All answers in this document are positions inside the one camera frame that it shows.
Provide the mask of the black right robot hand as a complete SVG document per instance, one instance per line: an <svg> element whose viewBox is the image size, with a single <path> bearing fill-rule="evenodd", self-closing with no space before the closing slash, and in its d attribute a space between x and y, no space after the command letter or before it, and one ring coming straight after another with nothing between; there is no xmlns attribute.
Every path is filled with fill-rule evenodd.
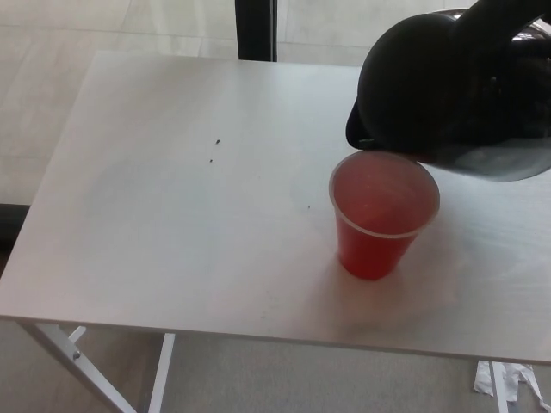
<svg viewBox="0 0 551 413"><path fill-rule="evenodd" d="M536 21L543 20L550 23L550 2L548 0L536 1L510 1L510 11L507 17L507 27L515 35L535 34L546 37L543 31L536 26Z"/></svg>

